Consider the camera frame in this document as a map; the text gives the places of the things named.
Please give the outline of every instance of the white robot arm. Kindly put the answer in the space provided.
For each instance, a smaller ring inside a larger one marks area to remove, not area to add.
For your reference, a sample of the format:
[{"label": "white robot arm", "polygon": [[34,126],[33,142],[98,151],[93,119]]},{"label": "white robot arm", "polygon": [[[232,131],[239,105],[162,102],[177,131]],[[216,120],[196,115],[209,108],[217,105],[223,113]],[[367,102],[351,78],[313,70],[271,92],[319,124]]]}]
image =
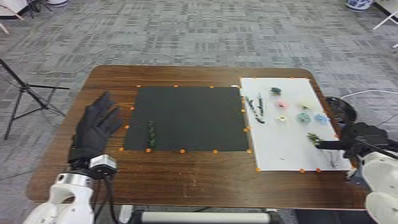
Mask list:
[{"label": "white robot arm", "polygon": [[368,213],[381,224],[398,223],[398,160],[379,152],[365,157],[363,176],[374,191]]},{"label": "white robot arm", "polygon": [[91,224],[93,179],[82,174],[63,173],[50,189],[49,202],[34,209],[24,224]]}]

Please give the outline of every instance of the white paper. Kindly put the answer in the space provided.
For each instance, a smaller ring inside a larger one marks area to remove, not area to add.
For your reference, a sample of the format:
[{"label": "white paper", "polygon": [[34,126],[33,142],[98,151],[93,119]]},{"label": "white paper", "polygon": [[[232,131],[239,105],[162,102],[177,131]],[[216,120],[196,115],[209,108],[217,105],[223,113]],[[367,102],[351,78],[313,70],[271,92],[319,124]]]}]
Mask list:
[{"label": "white paper", "polygon": [[[249,118],[253,147],[256,163],[262,171],[315,171],[351,170],[351,161],[344,158],[344,151],[320,150],[308,139],[308,133],[319,135],[326,141],[338,140],[331,122],[322,124],[315,115],[324,114],[310,79],[306,78],[242,78],[242,96],[253,100],[258,110],[258,95],[264,97],[265,124],[256,121],[255,113],[246,103]],[[271,89],[283,90],[274,96]],[[287,108],[278,107],[278,102],[287,103]],[[297,120],[297,115],[306,112],[312,117],[310,124]]]}]

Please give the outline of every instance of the camera tripod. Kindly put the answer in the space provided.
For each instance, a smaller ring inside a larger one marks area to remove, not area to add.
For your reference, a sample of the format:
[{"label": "camera tripod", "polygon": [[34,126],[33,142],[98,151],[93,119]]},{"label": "camera tripod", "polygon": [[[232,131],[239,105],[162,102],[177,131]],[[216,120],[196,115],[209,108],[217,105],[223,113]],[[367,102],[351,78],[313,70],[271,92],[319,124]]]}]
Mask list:
[{"label": "camera tripod", "polygon": [[[13,79],[17,80],[17,83],[20,85],[20,94],[18,94],[18,98],[17,98],[17,105],[15,105],[15,109],[13,109],[13,114],[11,114],[11,119],[10,119],[10,125],[8,125],[8,130],[6,130],[6,135],[4,135],[4,140],[8,140],[10,138],[10,132],[11,132],[11,127],[13,127],[13,123],[15,121],[26,117],[29,114],[33,114],[34,112],[41,111],[41,110],[49,110],[52,113],[56,113],[61,116],[66,116],[65,112],[59,110],[59,108],[54,106],[54,104],[50,103],[52,101],[52,97],[54,97],[54,93],[57,89],[65,89],[68,90],[70,88],[66,87],[57,87],[57,86],[45,86],[45,85],[31,85],[29,83],[26,83],[15,73],[15,71],[10,68],[10,65],[6,64],[4,60],[0,59],[0,65],[4,66],[6,71],[11,74]],[[52,93],[49,95],[49,98],[45,99],[41,97],[41,95],[34,92],[33,90],[34,88],[43,88],[43,89],[52,89]],[[34,101],[40,104],[40,108],[34,109],[33,111],[29,111],[27,113],[24,113],[20,116],[17,116],[17,112],[18,112],[18,107],[20,107],[20,102],[22,102],[22,95],[24,93],[27,93],[31,95],[31,97],[34,98]]]}]

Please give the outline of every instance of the black cloth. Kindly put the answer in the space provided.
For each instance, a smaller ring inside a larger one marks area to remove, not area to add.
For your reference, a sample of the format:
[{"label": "black cloth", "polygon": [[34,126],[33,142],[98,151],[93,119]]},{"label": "black cloth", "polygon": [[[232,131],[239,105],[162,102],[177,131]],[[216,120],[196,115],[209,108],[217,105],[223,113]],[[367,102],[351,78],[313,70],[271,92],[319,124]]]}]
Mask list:
[{"label": "black cloth", "polygon": [[86,107],[86,114],[77,126],[68,162],[82,163],[104,155],[111,135],[121,127],[120,108],[114,105],[111,93],[105,92],[93,105]]},{"label": "black cloth", "polygon": [[139,90],[127,150],[248,150],[239,88],[146,87]]}]

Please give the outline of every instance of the green object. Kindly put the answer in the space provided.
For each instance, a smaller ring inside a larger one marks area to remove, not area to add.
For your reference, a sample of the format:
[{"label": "green object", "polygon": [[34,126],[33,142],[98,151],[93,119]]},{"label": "green object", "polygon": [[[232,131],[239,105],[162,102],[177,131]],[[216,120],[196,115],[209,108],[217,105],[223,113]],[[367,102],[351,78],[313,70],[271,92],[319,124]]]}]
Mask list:
[{"label": "green object", "polygon": [[283,90],[278,87],[271,88],[271,92],[276,96],[281,96],[281,94],[283,94]]},{"label": "green object", "polygon": [[301,113],[301,114],[297,115],[297,120],[299,120],[304,124],[308,124],[308,123],[312,122],[312,117],[310,117],[310,115],[308,115],[306,113]]},{"label": "green object", "polygon": [[148,122],[148,148],[153,149],[157,146],[157,131],[155,131],[155,122]]},{"label": "green object", "polygon": [[313,133],[308,133],[308,139],[310,139],[310,141],[313,142],[315,145],[319,145],[319,142],[324,141],[324,139]]}]

